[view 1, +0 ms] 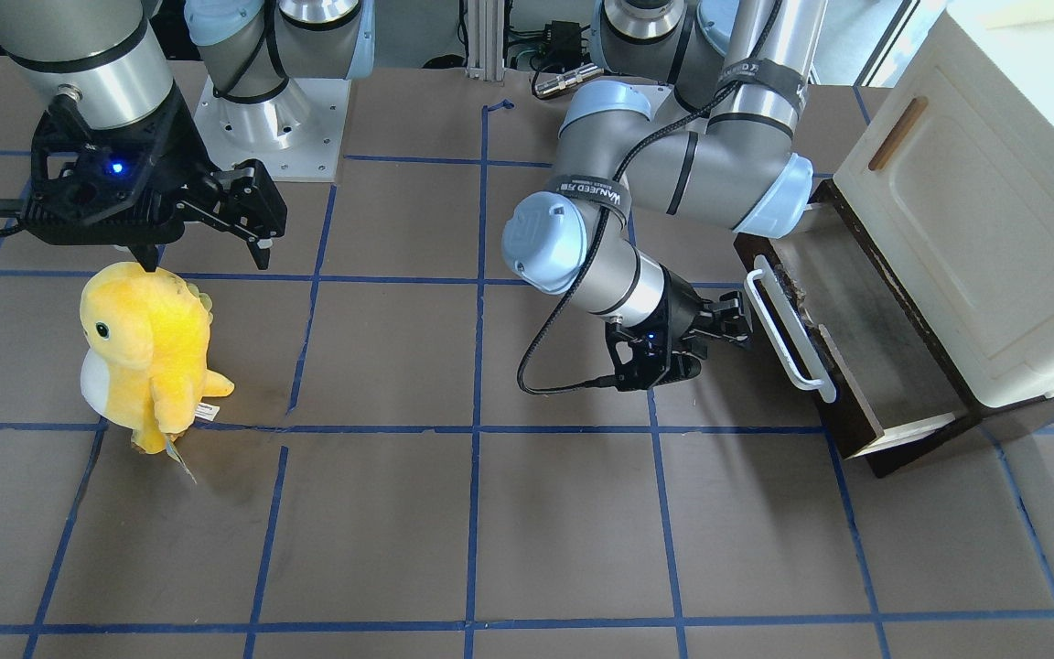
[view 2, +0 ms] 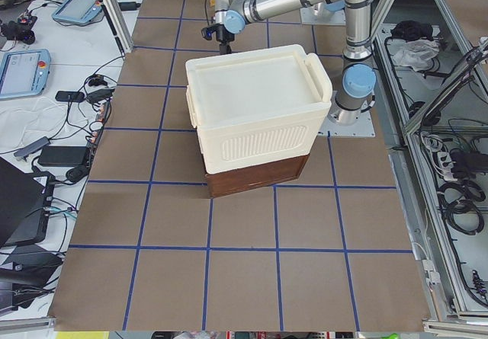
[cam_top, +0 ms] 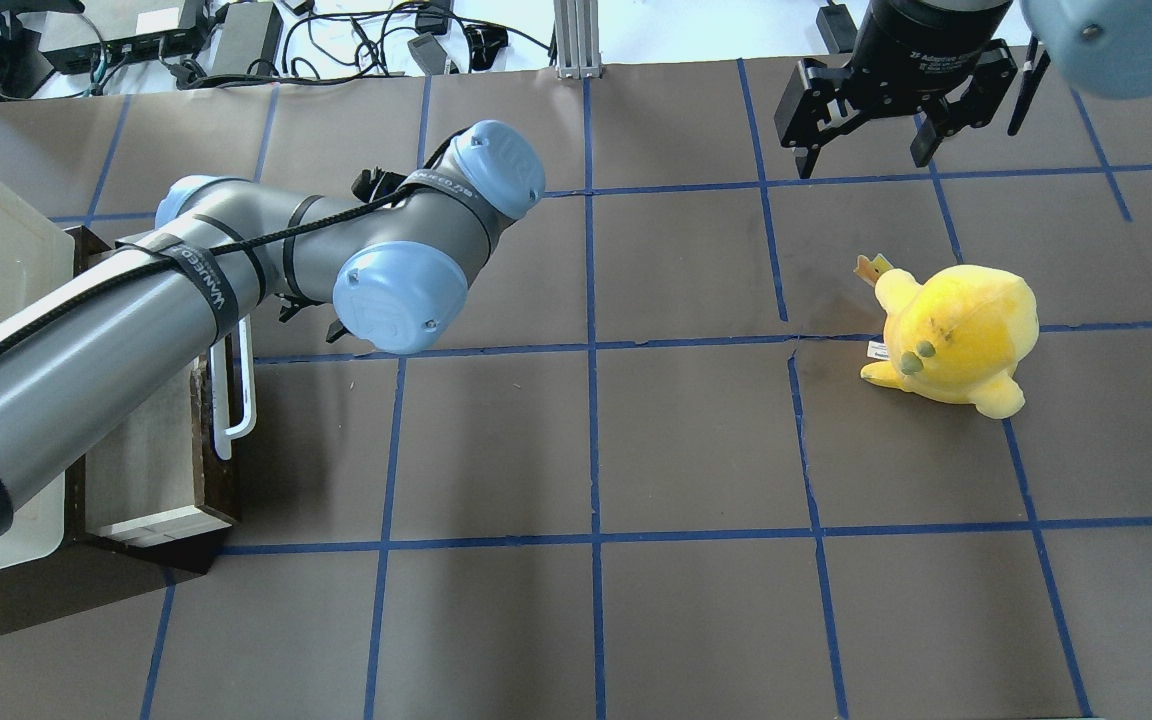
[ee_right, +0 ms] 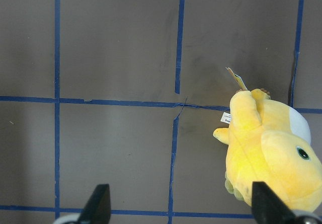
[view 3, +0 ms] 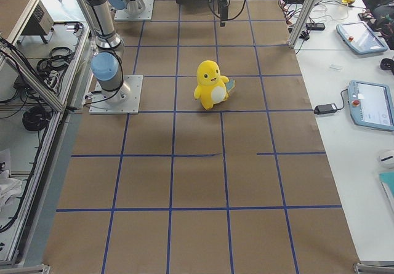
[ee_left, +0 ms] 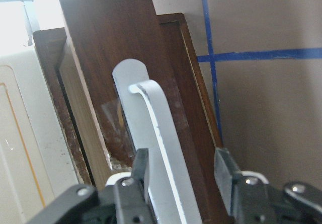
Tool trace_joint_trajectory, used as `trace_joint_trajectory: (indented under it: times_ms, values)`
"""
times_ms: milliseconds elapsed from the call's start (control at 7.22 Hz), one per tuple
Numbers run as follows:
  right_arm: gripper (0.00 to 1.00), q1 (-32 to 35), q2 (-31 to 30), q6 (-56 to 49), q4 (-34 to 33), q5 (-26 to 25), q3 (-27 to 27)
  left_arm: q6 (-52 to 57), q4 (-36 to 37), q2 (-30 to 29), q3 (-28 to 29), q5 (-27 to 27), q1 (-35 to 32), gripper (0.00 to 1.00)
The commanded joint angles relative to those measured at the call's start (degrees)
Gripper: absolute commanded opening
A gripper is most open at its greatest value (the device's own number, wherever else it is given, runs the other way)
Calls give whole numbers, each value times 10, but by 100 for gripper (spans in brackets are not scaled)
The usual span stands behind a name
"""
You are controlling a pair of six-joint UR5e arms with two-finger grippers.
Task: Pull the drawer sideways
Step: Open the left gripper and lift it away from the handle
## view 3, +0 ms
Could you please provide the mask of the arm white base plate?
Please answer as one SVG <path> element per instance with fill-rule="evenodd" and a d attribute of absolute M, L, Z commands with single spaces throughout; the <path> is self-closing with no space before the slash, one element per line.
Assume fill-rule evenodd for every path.
<path fill-rule="evenodd" d="M 102 91 L 101 85 L 97 81 L 95 90 L 100 91 L 100 93 L 93 95 L 92 104 L 89 105 L 89 113 L 93 115 L 137 114 L 139 112 L 142 83 L 142 75 L 125 75 L 124 84 L 118 93 L 105 100 L 111 97 L 111 93 Z"/>
<path fill-rule="evenodd" d="M 139 22 L 152 19 L 155 0 L 131 1 L 123 10 L 115 13 L 116 22 Z"/>

